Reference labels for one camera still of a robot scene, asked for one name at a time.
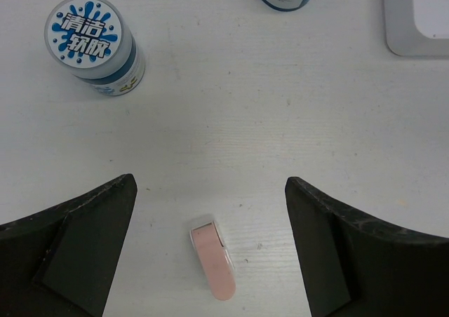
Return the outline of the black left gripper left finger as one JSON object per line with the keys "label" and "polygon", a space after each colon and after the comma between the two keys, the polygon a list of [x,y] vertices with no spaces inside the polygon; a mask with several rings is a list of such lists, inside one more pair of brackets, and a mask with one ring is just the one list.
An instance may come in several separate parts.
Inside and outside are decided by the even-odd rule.
{"label": "black left gripper left finger", "polygon": [[137,196],[131,174],[1,225],[2,316],[102,316]]}

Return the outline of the pink correction tape dispenser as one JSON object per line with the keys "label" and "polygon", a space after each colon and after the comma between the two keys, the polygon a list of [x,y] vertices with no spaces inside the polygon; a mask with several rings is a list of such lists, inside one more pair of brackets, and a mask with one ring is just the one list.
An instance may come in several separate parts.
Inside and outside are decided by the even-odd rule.
{"label": "pink correction tape dispenser", "polygon": [[236,292],[234,264],[217,220],[208,213],[189,224],[190,241],[212,296],[223,302],[230,300]]}

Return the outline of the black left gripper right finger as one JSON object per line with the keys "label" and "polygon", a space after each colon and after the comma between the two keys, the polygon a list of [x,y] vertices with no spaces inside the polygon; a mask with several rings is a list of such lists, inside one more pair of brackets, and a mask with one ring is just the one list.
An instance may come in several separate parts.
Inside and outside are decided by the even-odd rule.
{"label": "black left gripper right finger", "polygon": [[313,316],[447,316],[448,239],[376,218],[299,177],[286,206]]}

